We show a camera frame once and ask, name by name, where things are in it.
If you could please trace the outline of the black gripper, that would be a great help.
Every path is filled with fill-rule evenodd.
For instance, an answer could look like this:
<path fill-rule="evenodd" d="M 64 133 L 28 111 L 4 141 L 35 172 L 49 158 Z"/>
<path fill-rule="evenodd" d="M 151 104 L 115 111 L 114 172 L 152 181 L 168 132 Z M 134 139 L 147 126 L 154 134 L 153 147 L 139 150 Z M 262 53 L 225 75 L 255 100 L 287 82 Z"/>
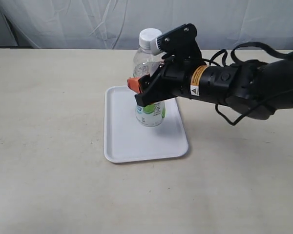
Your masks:
<path fill-rule="evenodd" d="M 231 86 L 231 67 L 200 65 L 189 60 L 167 60 L 153 75 L 128 78 L 127 86 L 137 93 L 136 103 L 142 107 L 176 97 L 226 106 Z"/>

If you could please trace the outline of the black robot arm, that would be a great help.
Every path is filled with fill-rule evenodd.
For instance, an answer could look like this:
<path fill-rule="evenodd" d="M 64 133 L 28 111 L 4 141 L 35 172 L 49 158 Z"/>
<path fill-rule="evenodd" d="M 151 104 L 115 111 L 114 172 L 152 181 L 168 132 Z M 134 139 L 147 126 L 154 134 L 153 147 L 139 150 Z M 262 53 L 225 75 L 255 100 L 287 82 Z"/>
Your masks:
<path fill-rule="evenodd" d="M 145 107 L 176 97 L 229 107 L 245 117 L 267 120 L 277 110 L 293 109 L 293 52 L 275 62 L 256 59 L 219 66 L 203 58 L 172 56 L 152 75 L 129 78 L 139 106 Z"/>

